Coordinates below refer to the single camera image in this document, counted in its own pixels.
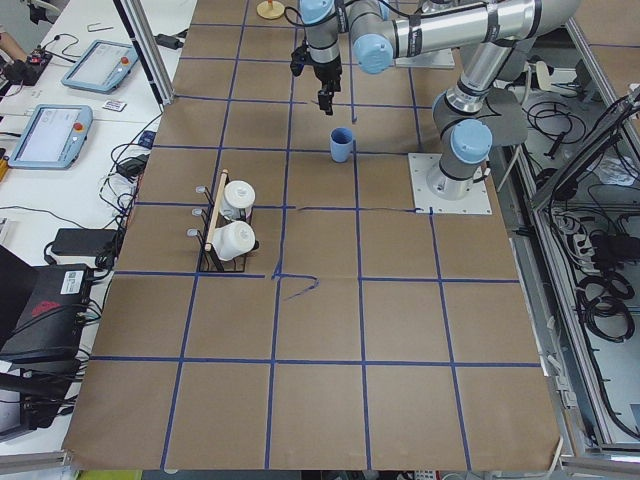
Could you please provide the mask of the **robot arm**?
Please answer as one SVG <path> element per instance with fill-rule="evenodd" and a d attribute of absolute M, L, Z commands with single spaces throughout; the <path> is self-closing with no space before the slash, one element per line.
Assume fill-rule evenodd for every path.
<path fill-rule="evenodd" d="M 342 34 L 368 74 L 391 66 L 450 69 L 453 50 L 469 50 L 457 82 L 434 103 L 442 154 L 426 175 L 436 196 L 458 200 L 469 193 L 496 143 L 480 115 L 494 82 L 517 47 L 555 30 L 578 7 L 576 1 L 421 1 L 415 12 L 405 13 L 384 1 L 302 1 L 291 23 L 304 37 L 290 69 L 298 77 L 305 66 L 313 68 L 321 83 L 319 108 L 330 115 L 341 89 Z"/>

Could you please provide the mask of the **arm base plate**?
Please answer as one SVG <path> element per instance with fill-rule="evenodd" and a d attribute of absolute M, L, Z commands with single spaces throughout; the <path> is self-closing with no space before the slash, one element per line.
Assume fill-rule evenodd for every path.
<path fill-rule="evenodd" d="M 491 215 L 485 176 L 477 166 L 471 179 L 452 180 L 440 169 L 440 154 L 408 155 L 414 208 L 423 214 Z"/>
<path fill-rule="evenodd" d="M 455 60 L 451 49 L 442 49 L 422 53 L 414 57 L 398 58 L 395 60 L 395 66 L 452 70 L 455 68 Z"/>

